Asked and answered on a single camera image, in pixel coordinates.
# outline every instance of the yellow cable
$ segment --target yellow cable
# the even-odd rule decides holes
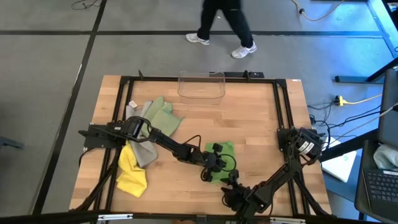
[[[382,96],[382,94],[379,94],[379,95],[377,95],[377,96],[372,96],[372,97],[370,97],[370,98],[368,98],[368,99],[361,100],[361,101],[358,101],[358,102],[347,102],[347,101],[345,101],[345,100],[344,100],[343,102],[346,103],[346,104],[351,104],[351,105],[353,105],[353,104],[363,103],[363,102],[366,102],[366,101],[368,101],[368,100],[375,99],[375,98],[377,98],[377,97],[379,97],[379,96]]]
[[[326,15],[322,16],[321,18],[318,18],[318,19],[310,19],[310,18],[308,18],[308,16],[305,14],[304,10],[303,10],[302,12],[300,12],[300,10],[303,9],[303,8],[301,8],[300,4],[299,4],[296,0],[291,0],[291,1],[298,7],[298,13],[303,14],[303,16],[304,16],[306,19],[308,19],[309,21],[312,21],[312,22],[319,21],[319,20],[325,18],[326,16],[329,16],[334,10],[337,9],[337,7],[338,7],[339,5],[341,5],[341,3],[344,2],[344,0],[341,0],[330,12],[328,12]]]

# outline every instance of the floor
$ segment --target floor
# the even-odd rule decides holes
[[[339,84],[334,76],[369,76],[393,59],[398,45],[380,0],[345,2],[319,22],[306,21],[288,0],[243,1],[258,51],[241,60],[229,55],[239,40],[221,13],[213,30],[223,32],[211,36],[210,46],[185,40],[184,33],[200,25],[200,1],[109,0],[103,14],[100,7],[72,10],[74,1],[0,2],[0,136],[25,144],[22,150],[0,151],[0,216],[30,213],[63,117],[70,122],[43,212],[68,210],[83,145],[77,131],[91,120],[103,75],[137,75],[139,69],[148,76],[251,70],[269,78],[302,79],[309,105],[330,102],[336,95],[358,101],[380,94],[382,86]],[[311,17],[337,3],[299,2]],[[334,106],[328,122],[340,123],[380,101]],[[317,119],[325,115],[310,113]],[[348,123],[332,135],[359,124]],[[376,121],[351,134],[375,127]],[[333,193],[329,198],[335,215],[358,217],[352,202]]]

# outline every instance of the white sneaker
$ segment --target white sneaker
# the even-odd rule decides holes
[[[254,53],[256,50],[256,43],[253,42],[253,46],[250,49],[240,46],[238,49],[232,51],[231,55],[234,58],[244,58],[246,55]]]
[[[201,43],[203,45],[209,45],[210,44],[210,40],[203,40],[201,38],[198,37],[197,34],[187,34],[185,36],[187,38],[187,41],[191,42],[191,43]]]

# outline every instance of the wooden tabletop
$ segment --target wooden tabletop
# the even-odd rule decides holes
[[[120,78],[120,76],[104,76],[92,120],[95,124],[106,124],[111,121]],[[176,132],[171,136],[177,142],[184,142],[200,134],[202,151],[204,151],[205,143],[208,142],[234,142],[239,182],[245,186],[252,187],[262,180],[267,180],[284,163],[277,143],[276,130],[279,125],[271,84],[226,83],[226,94],[219,105],[182,104],[177,93],[177,85],[177,82],[135,81],[132,100],[138,104],[139,108],[142,108],[145,101],[154,100],[158,96],[164,96],[166,102],[173,103],[173,114],[184,117]],[[287,88],[295,126],[311,128],[301,81],[287,80]],[[280,89],[279,92],[284,123],[287,126],[282,90]],[[135,198],[115,187],[112,211],[234,214],[221,203],[223,193],[220,187],[225,184],[210,184],[201,181],[201,167],[178,162],[169,151],[160,146],[155,147],[159,157],[146,168],[147,190],[141,198]],[[84,156],[70,208],[79,206],[98,182],[103,155],[104,149],[95,149]],[[315,200],[330,213],[319,163],[306,166],[303,173],[305,184]],[[104,188],[101,208],[104,207],[107,188],[108,186]],[[297,186],[295,186],[295,192],[298,210],[302,213],[300,191]],[[269,209],[262,215],[268,215],[268,213]],[[286,216],[292,214],[287,184],[275,193],[272,214]]]

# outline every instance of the yellow cloth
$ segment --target yellow cloth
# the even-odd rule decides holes
[[[128,141],[123,147],[119,158],[119,167],[123,170],[122,174],[116,180],[117,187],[136,197],[141,197],[147,188],[145,170],[138,167],[136,156]]]

